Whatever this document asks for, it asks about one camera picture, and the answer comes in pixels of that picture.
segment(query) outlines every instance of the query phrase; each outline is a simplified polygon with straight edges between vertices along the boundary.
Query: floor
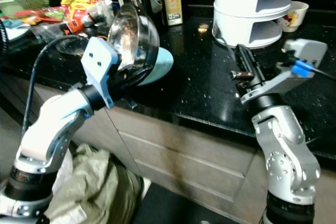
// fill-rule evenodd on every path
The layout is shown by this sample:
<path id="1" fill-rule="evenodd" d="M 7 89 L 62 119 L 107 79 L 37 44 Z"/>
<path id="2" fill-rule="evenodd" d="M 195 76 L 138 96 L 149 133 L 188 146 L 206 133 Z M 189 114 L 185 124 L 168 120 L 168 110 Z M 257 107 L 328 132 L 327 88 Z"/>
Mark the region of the floor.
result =
<path id="1" fill-rule="evenodd" d="M 238 224 L 152 183 L 131 224 Z"/>

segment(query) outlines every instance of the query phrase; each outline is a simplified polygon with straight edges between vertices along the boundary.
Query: black countertop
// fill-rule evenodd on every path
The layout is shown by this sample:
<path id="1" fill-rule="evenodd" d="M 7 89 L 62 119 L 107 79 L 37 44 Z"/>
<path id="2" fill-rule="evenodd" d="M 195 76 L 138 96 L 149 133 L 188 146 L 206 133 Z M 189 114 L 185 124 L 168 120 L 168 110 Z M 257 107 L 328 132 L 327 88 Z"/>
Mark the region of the black countertop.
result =
<path id="1" fill-rule="evenodd" d="M 212 19 L 190 17 L 183 25 L 168 28 L 160 34 L 160 46 L 174 57 L 172 70 L 161 80 L 130 92 L 138 107 L 135 112 L 153 116 L 206 133 L 236 136 L 245 144 L 257 145 L 251 115 L 237 98 L 235 83 L 229 78 L 231 70 L 238 70 L 234 57 L 218 45 L 211 36 Z M 305 24 L 295 33 L 283 33 L 270 47 L 254 50 L 260 64 L 272 73 L 275 62 L 282 57 L 281 46 L 286 39 L 314 39 L 328 44 L 320 69 L 336 74 L 336 27 Z M 3 72 L 29 79 L 38 51 L 10 56 Z M 67 90 L 77 82 L 85 82 L 85 74 L 78 58 L 60 56 L 54 50 L 42 60 L 37 83 Z M 318 156 L 336 159 L 334 116 L 336 92 L 332 81 L 315 76 L 283 96 L 297 118 Z M 130 110 L 123 101 L 117 106 Z"/>

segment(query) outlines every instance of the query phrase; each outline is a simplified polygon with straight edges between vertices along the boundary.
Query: green basket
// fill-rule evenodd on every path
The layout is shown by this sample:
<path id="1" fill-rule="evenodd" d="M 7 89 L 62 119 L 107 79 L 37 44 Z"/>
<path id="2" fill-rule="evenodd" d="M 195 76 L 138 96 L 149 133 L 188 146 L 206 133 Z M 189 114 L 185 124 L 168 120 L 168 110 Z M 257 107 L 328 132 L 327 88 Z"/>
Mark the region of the green basket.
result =
<path id="1" fill-rule="evenodd" d="M 22 10 L 40 10 L 49 6 L 49 0 L 0 0 L 0 10 L 9 18 Z"/>

